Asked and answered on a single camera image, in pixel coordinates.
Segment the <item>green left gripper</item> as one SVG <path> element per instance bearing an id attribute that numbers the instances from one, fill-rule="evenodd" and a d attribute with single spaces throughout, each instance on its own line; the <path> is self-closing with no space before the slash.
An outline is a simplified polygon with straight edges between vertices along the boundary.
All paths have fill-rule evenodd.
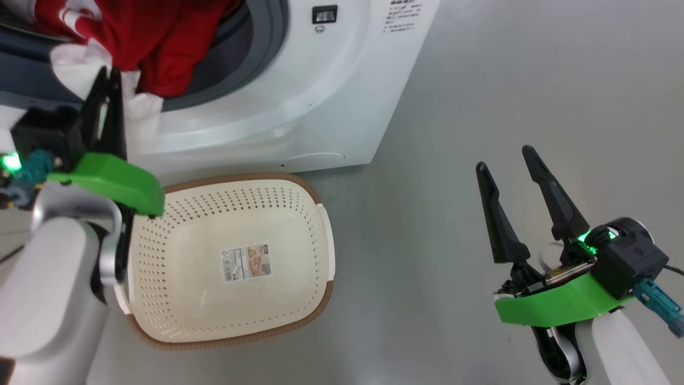
<path id="1" fill-rule="evenodd" d="M 102 107 L 107 105 L 104 123 L 105 153 L 87 152 L 71 172 L 52 172 L 49 182 L 71 183 L 123 204 L 138 215 L 160 217 L 165 191 L 151 172 L 128 163 L 121 73 L 101 67 L 81 108 L 81 136 L 84 149 L 99 140 Z"/>

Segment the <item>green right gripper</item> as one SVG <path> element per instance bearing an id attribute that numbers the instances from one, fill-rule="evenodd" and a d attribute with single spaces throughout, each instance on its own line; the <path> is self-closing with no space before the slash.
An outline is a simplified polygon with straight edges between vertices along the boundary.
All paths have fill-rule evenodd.
<path id="1" fill-rule="evenodd" d="M 616 299 L 590 273 L 596 265 L 596 249 L 584 242 L 588 221 L 567 195 L 561 183 L 534 147 L 521 149 L 528 173 L 537 183 L 552 220 L 551 233 L 563 240 L 570 260 L 540 273 L 528 259 L 499 202 L 498 186 L 485 163 L 477 163 L 476 177 L 489 245 L 496 264 L 511 264 L 510 278 L 494 293 L 494 307 L 504 324 L 557 327 L 597 318 L 626 304 Z"/>

